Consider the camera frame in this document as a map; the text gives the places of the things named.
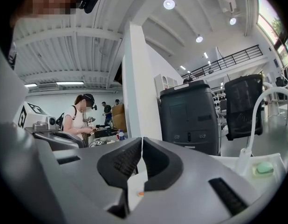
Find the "woman's hand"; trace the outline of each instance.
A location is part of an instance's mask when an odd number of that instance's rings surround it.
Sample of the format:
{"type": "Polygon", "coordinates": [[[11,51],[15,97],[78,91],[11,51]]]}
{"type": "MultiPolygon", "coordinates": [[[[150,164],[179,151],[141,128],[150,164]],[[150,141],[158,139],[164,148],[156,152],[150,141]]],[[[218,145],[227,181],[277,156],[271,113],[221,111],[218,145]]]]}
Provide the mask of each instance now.
{"type": "Polygon", "coordinates": [[[83,133],[92,133],[92,132],[93,132],[93,128],[90,128],[90,127],[83,128],[83,133]]]}

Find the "fluorescent light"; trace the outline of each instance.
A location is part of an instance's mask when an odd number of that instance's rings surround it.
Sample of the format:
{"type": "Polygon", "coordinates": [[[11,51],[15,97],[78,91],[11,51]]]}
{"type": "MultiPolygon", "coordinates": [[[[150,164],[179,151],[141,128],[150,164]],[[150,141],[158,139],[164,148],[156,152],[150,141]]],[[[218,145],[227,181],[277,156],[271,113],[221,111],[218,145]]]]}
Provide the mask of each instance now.
{"type": "Polygon", "coordinates": [[[196,39],[196,42],[197,43],[200,43],[201,41],[203,41],[203,37],[198,35],[197,39],[196,39]]]}
{"type": "Polygon", "coordinates": [[[175,7],[175,2],[173,0],[165,0],[164,7],[168,10],[171,10],[175,7]]]}
{"type": "Polygon", "coordinates": [[[57,85],[67,85],[67,84],[84,84],[84,82],[82,81],[60,81],[60,82],[56,82],[57,85]]]}
{"type": "Polygon", "coordinates": [[[37,84],[26,84],[25,86],[26,86],[27,88],[30,88],[30,87],[36,87],[37,84]]]}
{"type": "Polygon", "coordinates": [[[230,25],[234,25],[236,23],[236,18],[231,18],[230,19],[230,25]]]}

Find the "round ceiling light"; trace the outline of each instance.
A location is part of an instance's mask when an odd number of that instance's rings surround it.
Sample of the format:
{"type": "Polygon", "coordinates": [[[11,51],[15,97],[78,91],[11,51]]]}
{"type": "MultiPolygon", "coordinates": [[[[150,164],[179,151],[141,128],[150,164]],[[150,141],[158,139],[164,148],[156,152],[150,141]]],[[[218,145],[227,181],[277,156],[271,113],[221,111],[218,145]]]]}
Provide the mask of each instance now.
{"type": "Polygon", "coordinates": [[[164,7],[168,10],[171,10],[175,7],[175,2],[173,0],[165,0],[164,7]]]}
{"type": "Polygon", "coordinates": [[[196,42],[200,43],[201,41],[203,41],[203,37],[198,35],[198,37],[196,39],[196,42]]]}
{"type": "Polygon", "coordinates": [[[233,17],[230,19],[230,25],[234,25],[236,23],[236,18],[233,17]]]}

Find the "black storage bin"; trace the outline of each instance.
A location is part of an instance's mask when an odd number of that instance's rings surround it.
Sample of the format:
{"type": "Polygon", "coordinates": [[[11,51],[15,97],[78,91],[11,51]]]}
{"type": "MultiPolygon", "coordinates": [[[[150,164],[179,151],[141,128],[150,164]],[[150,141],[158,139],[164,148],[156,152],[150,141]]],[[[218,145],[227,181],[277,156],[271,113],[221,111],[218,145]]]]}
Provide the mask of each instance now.
{"type": "Polygon", "coordinates": [[[219,155],[217,114],[205,80],[164,90],[160,99],[163,141],[219,155]]]}

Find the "black metal railing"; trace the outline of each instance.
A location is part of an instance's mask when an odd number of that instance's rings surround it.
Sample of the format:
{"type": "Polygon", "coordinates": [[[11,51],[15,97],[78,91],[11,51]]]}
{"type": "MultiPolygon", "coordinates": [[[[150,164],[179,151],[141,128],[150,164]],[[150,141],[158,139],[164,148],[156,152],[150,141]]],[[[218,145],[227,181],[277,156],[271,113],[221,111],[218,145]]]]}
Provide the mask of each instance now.
{"type": "Polygon", "coordinates": [[[259,45],[252,46],[193,70],[191,73],[182,76],[182,78],[195,80],[262,55],[259,45]]]}

